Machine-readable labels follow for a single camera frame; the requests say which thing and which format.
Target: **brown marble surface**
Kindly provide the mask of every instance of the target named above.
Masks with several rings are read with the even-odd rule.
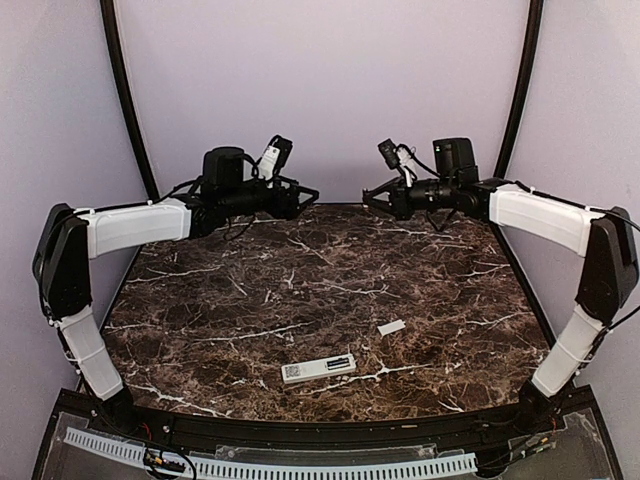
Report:
[[[399,319],[406,328],[381,337]],[[359,205],[263,218],[231,242],[216,232],[146,246],[104,335],[137,404],[250,420],[503,405],[547,352],[486,226],[456,216],[435,233],[422,216]],[[284,364],[347,352],[352,374],[282,381]]]

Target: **white cable tie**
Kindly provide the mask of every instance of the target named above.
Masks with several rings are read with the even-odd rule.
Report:
[[[578,362],[578,363],[591,363],[591,360],[593,360],[593,359],[591,359],[591,360],[582,360],[582,359],[580,359],[580,358],[576,357],[573,353],[571,353],[571,352],[567,349],[567,347],[565,347],[565,346],[562,344],[562,342],[560,342],[560,341],[558,341],[558,340],[556,340],[556,345],[558,345],[562,350],[564,350],[564,353],[566,353],[567,355],[569,355],[569,357],[571,357],[571,359],[572,359],[572,360],[574,360],[574,361],[576,361],[576,362]]]

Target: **white vein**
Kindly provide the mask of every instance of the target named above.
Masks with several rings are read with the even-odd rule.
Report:
[[[482,326],[491,325],[491,327],[489,328],[489,330],[491,330],[493,327],[495,327],[496,325],[498,325],[501,322],[504,322],[505,320],[513,318],[516,315],[524,315],[524,314],[525,314],[525,312],[516,312],[516,313],[512,313],[511,315],[506,315],[504,317],[500,317],[497,320],[491,320],[491,321],[485,320],[483,322],[477,322],[475,320],[467,320],[465,323],[473,323],[475,325],[482,325]]]
[[[183,405],[185,407],[195,408],[196,410],[201,410],[203,412],[207,412],[207,413],[213,415],[214,417],[228,417],[229,416],[226,413],[221,413],[221,412],[218,412],[216,410],[212,410],[210,408],[201,407],[200,405],[196,405],[194,403],[187,402],[184,399],[184,397],[174,397],[173,395],[166,395],[166,394],[162,393],[160,390],[158,390],[156,387],[143,387],[142,385],[132,385],[132,384],[129,384],[129,386],[131,388],[137,388],[138,390],[144,390],[146,392],[155,393],[156,396],[158,397],[158,400],[168,400],[170,402],[177,402],[180,405]]]
[[[387,290],[389,290],[389,285],[383,285],[382,288],[379,289],[374,289],[374,290],[362,290],[361,288],[354,290],[352,288],[346,288],[346,287],[342,287],[340,285],[336,285],[335,283],[330,283],[327,281],[324,282],[312,282],[311,285],[322,285],[328,288],[335,288],[336,290],[340,290],[342,292],[348,292],[348,293],[357,293],[359,295],[373,295],[375,293],[384,293],[385,295],[389,295],[391,297],[396,297],[396,298],[400,298],[398,295],[395,295],[393,293],[389,293]]]
[[[287,280],[286,278],[284,279],[285,283],[287,284],[287,288],[289,290],[293,290],[293,277],[296,276],[296,269],[294,268],[293,270],[291,270],[291,276],[289,277],[289,279]]]
[[[473,247],[471,247],[469,245],[459,245],[457,243],[433,242],[433,243],[430,243],[429,245],[427,245],[427,247],[436,247],[436,250],[439,250],[440,247],[443,247],[443,248],[462,248],[463,250],[473,250]]]
[[[241,287],[240,285],[238,285],[238,284],[233,280],[233,278],[231,278],[231,277],[228,277],[228,278],[229,278],[229,280],[231,280],[231,283],[233,283],[233,286],[234,286],[234,287],[236,287],[240,293],[242,293],[245,297],[247,297],[247,296],[248,296],[248,295],[247,295],[247,292],[245,292],[245,291],[242,289],[242,287]]]
[[[490,268],[489,270],[485,270],[484,272],[471,272],[465,273],[464,275],[456,275],[457,277],[475,277],[476,275],[487,275],[489,273],[493,273],[496,270],[500,270],[501,268],[508,267],[509,265],[498,265],[497,267]]]
[[[476,261],[475,263],[477,263],[478,265],[486,265],[488,267],[508,267],[509,264],[508,263],[487,263],[487,262],[478,262]]]
[[[232,223],[231,224],[231,228],[234,227],[246,227],[247,225],[255,225],[257,223],[276,223],[276,222],[282,222],[282,220],[254,220],[251,223]]]
[[[318,253],[317,251],[315,251],[313,248],[311,248],[308,245],[305,245],[304,243],[302,243],[299,240],[293,240],[291,238],[287,238],[287,240],[289,240],[291,243],[293,243],[294,245],[298,245],[299,247],[302,247],[304,249],[305,252],[309,253],[313,253],[315,256],[317,256],[318,258],[322,259],[323,261],[325,261],[326,263],[328,263],[329,265],[333,266],[333,263],[331,263],[329,260],[327,260],[326,258],[324,258],[320,253]]]
[[[419,368],[428,368],[428,367],[432,367],[433,365],[431,364],[422,364],[422,365],[407,365],[404,367],[396,367],[396,368],[389,368],[386,365],[384,365],[382,362],[380,362],[380,364],[382,365],[382,367],[380,368],[380,370],[378,370],[376,373],[371,373],[368,375],[359,375],[357,377],[348,377],[346,380],[343,380],[339,383],[334,383],[331,385],[328,385],[324,388],[318,388],[317,390],[311,390],[310,392],[304,392],[304,393],[300,393],[300,395],[315,395],[316,393],[322,393],[322,392],[327,392],[329,390],[334,390],[336,388],[340,388],[344,385],[348,385],[349,383],[353,383],[356,382],[358,380],[375,380],[378,381],[380,379],[380,375],[386,375],[389,373],[394,373],[394,372],[404,372],[406,370],[417,370]]]
[[[136,323],[135,325],[122,325],[120,327],[112,327],[111,325],[106,325],[104,327],[105,330],[111,330],[112,332],[118,332],[120,330],[126,330],[128,328],[160,328],[158,325],[153,325],[151,323]]]
[[[192,273],[204,273],[204,272],[215,272],[220,270],[220,266],[216,266],[214,268],[201,268],[197,270],[189,270],[188,272],[179,272],[179,273],[170,273],[170,272],[161,272],[160,270],[154,270],[152,268],[147,268],[150,272],[160,274],[159,277],[152,278],[134,278],[133,280],[129,280],[128,283],[138,283],[138,282],[153,282],[154,280],[159,280],[161,278],[169,278],[169,277],[184,277],[187,275],[191,275]]]
[[[441,402],[440,400],[438,400],[438,403],[440,405],[442,405],[444,408],[446,408],[447,410],[451,410],[452,412],[464,413],[464,410],[461,409],[460,407],[458,407],[457,405],[455,405],[455,403],[454,403],[455,406],[453,406],[453,407],[451,405],[447,405],[444,402]]]
[[[304,327],[311,325],[313,322],[302,322],[295,325],[289,325],[288,327],[276,328],[274,330],[265,330],[258,333],[248,333],[246,335],[238,335],[237,337],[211,337],[211,338],[199,338],[196,342],[232,342],[234,340],[244,340],[245,338],[264,337],[265,335],[276,335],[280,332],[286,332],[287,330],[293,330],[294,328]]]
[[[413,231],[413,230],[407,230],[406,228],[379,228],[376,230],[379,230],[381,232],[402,232],[402,233],[406,233],[407,235],[429,235],[430,237],[448,238],[449,240],[456,240],[456,238],[459,238],[459,237],[453,237],[451,235],[446,235],[443,233],[434,233],[432,231]]]

